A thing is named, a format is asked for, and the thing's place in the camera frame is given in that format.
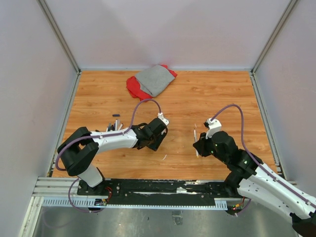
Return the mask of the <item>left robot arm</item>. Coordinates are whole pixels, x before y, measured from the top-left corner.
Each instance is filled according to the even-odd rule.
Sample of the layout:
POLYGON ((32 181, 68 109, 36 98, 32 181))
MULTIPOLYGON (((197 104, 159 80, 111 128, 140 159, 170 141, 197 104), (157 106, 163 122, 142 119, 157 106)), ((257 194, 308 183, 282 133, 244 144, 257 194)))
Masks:
POLYGON ((57 150, 69 176, 83 180, 94 195, 101 195, 106 189, 102 173, 92 164, 94 157, 102 152, 147 147, 157 151, 167 135, 169 121, 157 117, 150 123, 141 123, 129 128, 91 132, 86 127, 77 129, 57 150))

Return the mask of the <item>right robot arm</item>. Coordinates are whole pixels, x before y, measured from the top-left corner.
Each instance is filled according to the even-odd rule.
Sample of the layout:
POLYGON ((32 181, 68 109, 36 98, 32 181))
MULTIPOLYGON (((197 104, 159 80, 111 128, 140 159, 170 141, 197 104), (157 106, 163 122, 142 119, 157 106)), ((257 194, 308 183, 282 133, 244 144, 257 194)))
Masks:
POLYGON ((193 147, 202 157, 214 156, 230 170, 223 186, 228 197, 249 198, 291 222, 300 236, 316 235, 316 198, 277 175, 254 154, 238 148, 233 137, 219 131, 208 138, 204 132, 193 147))

